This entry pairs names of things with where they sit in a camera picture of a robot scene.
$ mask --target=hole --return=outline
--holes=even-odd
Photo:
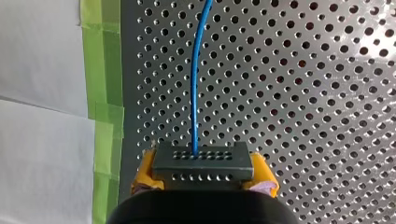
[[[335,12],[338,9],[338,5],[337,4],[331,4],[329,7],[329,10],[331,12]]]
[[[278,0],[271,0],[271,6],[272,7],[277,7],[279,5],[279,1]]]
[[[349,12],[352,13],[352,14],[357,13],[358,10],[359,10],[359,7],[356,6],[356,5],[354,5],[354,6],[352,6],[352,7],[349,8]]]
[[[311,8],[311,10],[316,10],[318,8],[318,3],[312,2],[309,4],[309,8]]]
[[[364,30],[364,33],[365,33],[366,35],[372,35],[373,32],[374,32],[374,29],[371,28],[371,27],[368,27],[368,28],[366,28],[366,29]]]
[[[325,29],[326,32],[331,32],[333,28],[334,28],[334,27],[333,27],[332,24],[327,24],[327,25],[324,27],[324,29]]]
[[[232,22],[233,24],[237,24],[238,21],[239,21],[239,18],[238,18],[237,16],[232,16],[232,17],[231,17],[231,22]]]

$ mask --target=blue wire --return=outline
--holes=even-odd
[[[195,34],[194,49],[192,51],[191,62],[191,142],[192,155],[198,155],[198,127],[197,127],[197,72],[199,49],[201,47],[202,35],[204,33],[207,16],[212,7],[212,0],[206,0],[201,13],[201,19]]]

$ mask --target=perforated metal sheet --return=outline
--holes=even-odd
[[[121,198],[152,139],[190,142],[203,5],[122,2]],[[396,223],[395,29],[390,0],[215,1],[200,58],[200,144],[260,151],[301,223]]]

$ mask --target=gray surface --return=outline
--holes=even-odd
[[[166,189],[240,189],[241,181],[253,177],[246,143],[198,147],[198,156],[191,155],[190,147],[172,147],[170,142],[157,148],[152,176],[162,180]]]
[[[0,95],[88,116],[78,0],[0,0]]]
[[[249,142],[250,150],[268,158],[281,185],[279,200],[301,223],[395,223],[395,1],[317,1],[318,7],[314,1],[214,2],[200,58],[200,144]],[[193,41],[203,4],[122,1],[121,199],[151,139],[182,146],[190,141],[186,59],[192,46],[186,43]],[[305,28],[309,22],[311,30]],[[181,30],[184,37],[177,36]]]
[[[0,101],[0,223],[92,223],[94,121]]]

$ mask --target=black rounded object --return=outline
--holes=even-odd
[[[297,224],[293,213],[262,193],[151,190],[121,203],[108,224],[243,223]]]

